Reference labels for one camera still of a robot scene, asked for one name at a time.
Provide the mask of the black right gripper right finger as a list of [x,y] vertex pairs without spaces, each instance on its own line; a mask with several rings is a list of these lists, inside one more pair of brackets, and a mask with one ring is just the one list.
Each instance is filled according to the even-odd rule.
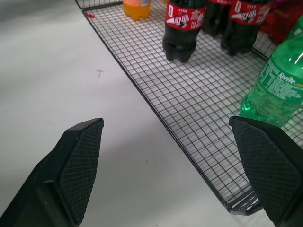
[[245,174],[275,227],[303,227],[303,149],[281,128],[229,119]]

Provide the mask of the orange soda bottle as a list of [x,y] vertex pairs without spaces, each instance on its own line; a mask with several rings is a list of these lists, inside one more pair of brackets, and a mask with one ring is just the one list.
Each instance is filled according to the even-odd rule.
[[123,0],[124,14],[132,20],[146,19],[150,13],[151,0]]

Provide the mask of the red snack packet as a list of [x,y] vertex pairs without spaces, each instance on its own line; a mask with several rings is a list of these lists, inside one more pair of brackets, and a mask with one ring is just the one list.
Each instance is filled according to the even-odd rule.
[[276,45],[281,44],[303,15],[303,0],[272,0],[261,31]]

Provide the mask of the cola bottle with red label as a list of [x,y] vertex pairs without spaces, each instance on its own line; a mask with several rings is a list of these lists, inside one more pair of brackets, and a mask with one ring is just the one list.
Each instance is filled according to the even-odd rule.
[[163,50],[168,61],[186,63],[196,49],[208,0],[168,0]]
[[223,34],[227,28],[232,0],[208,0],[202,30],[212,37]]
[[230,56],[248,53],[265,21],[273,0],[232,0],[221,47]]

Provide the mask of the green Sprite bottle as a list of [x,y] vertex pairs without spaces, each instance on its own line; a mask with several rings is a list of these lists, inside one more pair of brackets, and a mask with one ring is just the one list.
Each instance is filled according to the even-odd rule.
[[283,127],[302,105],[303,25],[295,25],[242,99],[240,116]]

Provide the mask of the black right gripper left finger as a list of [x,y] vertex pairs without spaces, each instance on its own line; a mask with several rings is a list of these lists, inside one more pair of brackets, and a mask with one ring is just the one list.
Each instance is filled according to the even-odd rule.
[[79,227],[96,179],[103,118],[67,129],[32,170],[0,227]]

